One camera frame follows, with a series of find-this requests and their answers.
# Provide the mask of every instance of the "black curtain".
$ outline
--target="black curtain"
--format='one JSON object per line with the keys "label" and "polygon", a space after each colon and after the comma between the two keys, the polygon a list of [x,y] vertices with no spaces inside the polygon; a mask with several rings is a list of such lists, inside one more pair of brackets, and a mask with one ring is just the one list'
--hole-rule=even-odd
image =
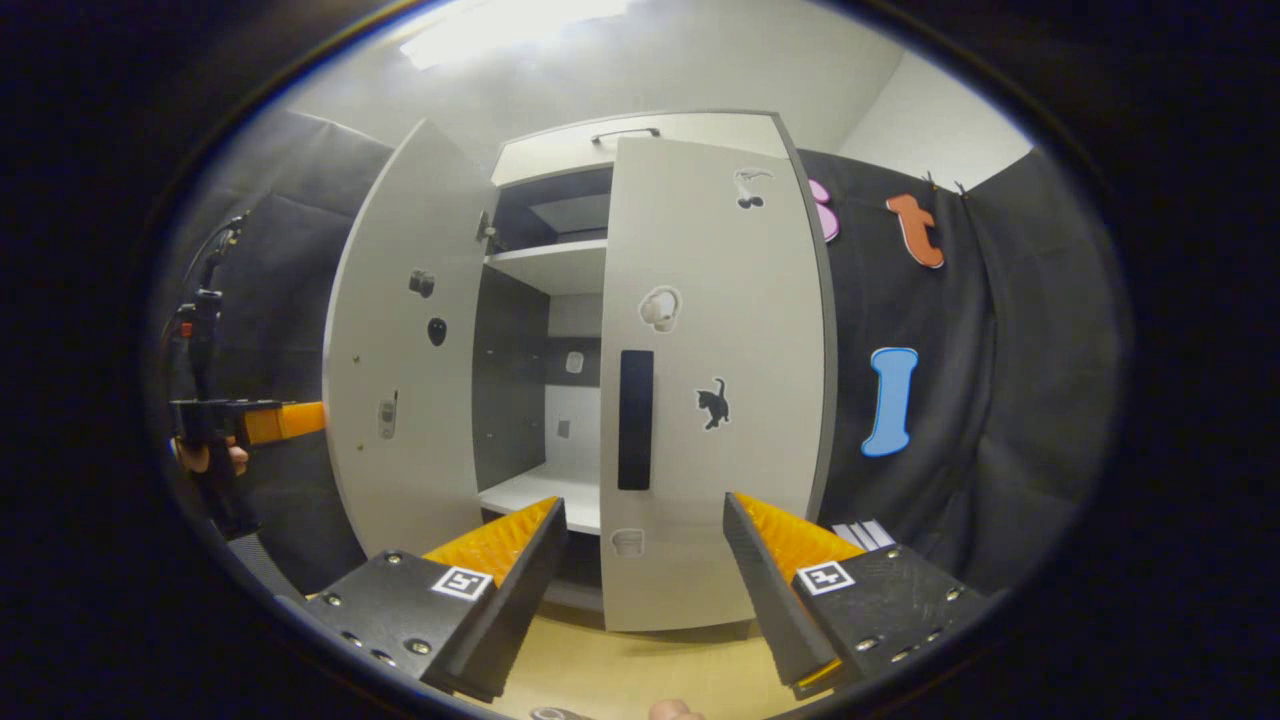
{"label": "black curtain", "polygon": [[[1105,241],[1033,152],[965,197],[800,151],[841,224],[827,243],[838,400],[819,521],[878,520],[986,592],[1021,578],[1060,537],[1094,477],[1116,406],[1119,345]],[[915,261],[886,202],[932,214],[942,266]],[[869,457],[882,347],[919,355],[901,451]]]}
{"label": "black curtain", "polygon": [[[173,233],[174,260],[157,279],[161,290],[154,302],[172,309],[179,297],[189,297],[198,278],[183,282],[183,269],[188,263],[198,268],[209,233],[250,211],[212,283],[223,292],[210,369],[215,397],[320,400],[324,328],[338,261],[390,154],[361,133],[297,113],[264,115],[224,149]],[[183,343],[172,340],[169,351],[169,396],[193,397]],[[338,495],[324,433],[251,448],[248,471],[237,486],[262,524],[262,546],[303,593],[328,587],[365,561]],[[191,488],[179,492],[191,502]]]}

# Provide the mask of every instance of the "cabinet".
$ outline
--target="cabinet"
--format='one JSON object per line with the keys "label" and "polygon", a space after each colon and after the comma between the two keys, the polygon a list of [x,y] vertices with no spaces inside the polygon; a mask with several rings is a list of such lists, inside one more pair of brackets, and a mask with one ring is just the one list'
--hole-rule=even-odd
{"label": "cabinet", "polygon": [[[415,272],[434,278],[426,297],[408,288]],[[545,331],[489,347],[512,334],[485,329],[502,314],[489,288],[508,279],[512,313],[545,302]],[[431,324],[448,328],[439,345]],[[558,495],[573,544],[599,559],[605,626],[673,629],[751,616],[721,532],[724,492],[817,515],[835,411],[831,282],[777,115],[580,123],[508,142],[489,177],[421,123],[352,229],[325,351],[333,465],[369,553],[425,552]],[[486,365],[490,352],[509,357]],[[526,402],[530,363],[541,418]],[[472,383],[498,395],[472,407]],[[508,389],[525,409],[520,442],[543,445],[480,487],[477,462],[492,475],[503,442],[486,418]]]}

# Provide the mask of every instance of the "cabinet shelf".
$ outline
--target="cabinet shelf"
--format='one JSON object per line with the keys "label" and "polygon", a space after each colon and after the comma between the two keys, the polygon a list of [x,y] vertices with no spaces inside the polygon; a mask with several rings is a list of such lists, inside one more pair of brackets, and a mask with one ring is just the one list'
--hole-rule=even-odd
{"label": "cabinet shelf", "polygon": [[485,258],[485,264],[547,295],[599,293],[607,247],[607,240],[544,245],[498,252]]}
{"label": "cabinet shelf", "polygon": [[600,534],[600,478],[557,471],[543,464],[480,492],[480,506],[509,514],[550,496],[564,498],[568,529]]}

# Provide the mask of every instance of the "wooden floor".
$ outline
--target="wooden floor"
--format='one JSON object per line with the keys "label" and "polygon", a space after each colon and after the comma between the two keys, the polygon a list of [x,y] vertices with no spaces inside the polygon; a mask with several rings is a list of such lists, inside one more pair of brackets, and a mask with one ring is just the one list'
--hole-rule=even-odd
{"label": "wooden floor", "polygon": [[552,706],[594,720],[646,720],[654,702],[681,698],[708,720],[758,720],[829,694],[796,702],[755,623],[605,633],[590,615],[543,605],[506,692],[488,707],[517,719]]}

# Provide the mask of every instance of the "black door handle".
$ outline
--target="black door handle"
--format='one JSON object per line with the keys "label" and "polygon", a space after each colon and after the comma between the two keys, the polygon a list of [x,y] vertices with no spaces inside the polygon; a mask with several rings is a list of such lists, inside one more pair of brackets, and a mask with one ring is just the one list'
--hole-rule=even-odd
{"label": "black door handle", "polygon": [[623,350],[618,378],[618,489],[649,489],[653,351]]}

